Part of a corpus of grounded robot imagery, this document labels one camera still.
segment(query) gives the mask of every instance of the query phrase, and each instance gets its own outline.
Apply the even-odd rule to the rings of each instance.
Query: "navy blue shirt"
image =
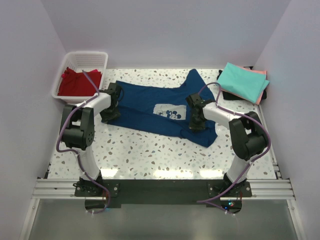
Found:
[[[140,86],[122,81],[116,82],[124,90],[124,97],[118,104],[121,116],[108,124],[160,134],[181,137],[204,147],[209,147],[217,138],[215,122],[206,121],[205,130],[192,132],[189,129],[190,108],[186,97],[197,93],[205,82],[192,69],[180,87],[163,88]],[[204,100],[214,99],[205,88],[201,92]]]

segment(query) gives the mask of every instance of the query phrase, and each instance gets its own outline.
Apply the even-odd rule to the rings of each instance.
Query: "terrazzo surface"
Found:
[[[107,69],[103,83],[120,80],[143,86],[179,87],[190,69]],[[216,81],[218,69],[197,69],[205,83]],[[209,86],[214,96],[218,88]],[[257,112],[257,106],[245,100],[227,101],[221,106],[239,112]],[[101,123],[94,119],[93,154],[105,179],[222,179],[231,166],[234,152],[229,130],[216,124],[218,135],[208,148],[187,139],[168,137]],[[275,179],[272,157],[268,152],[249,170],[248,179]],[[79,167],[73,153],[53,151],[49,179],[77,179]]]

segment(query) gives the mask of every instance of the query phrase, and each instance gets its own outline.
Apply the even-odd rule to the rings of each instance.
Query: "white wall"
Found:
[[[320,236],[320,1],[292,0],[255,69],[268,70],[262,108],[310,240]]]
[[[108,68],[252,66],[290,0],[42,0],[67,52]]]
[[[50,95],[65,54],[39,0],[0,7],[0,239],[19,238],[43,177],[62,106]]]

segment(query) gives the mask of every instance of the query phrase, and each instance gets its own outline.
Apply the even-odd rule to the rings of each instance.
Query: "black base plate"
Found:
[[[218,195],[225,184],[226,182],[222,179],[103,180],[103,185],[110,191],[111,195],[109,208],[121,208],[122,204],[195,205],[198,200],[205,200]],[[238,197],[239,192],[242,192],[243,197],[251,197],[250,183],[245,182],[242,187],[228,192],[224,197]],[[80,190],[75,190],[74,196],[91,197],[90,193]],[[220,199],[213,201],[213,203],[221,206]],[[103,208],[104,202],[101,200],[86,200],[85,205],[87,209]]]

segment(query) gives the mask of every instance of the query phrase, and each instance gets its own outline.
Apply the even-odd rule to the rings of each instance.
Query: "mint green cloth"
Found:
[[[255,104],[269,84],[266,77],[265,74],[247,71],[228,62],[217,82],[224,90]]]

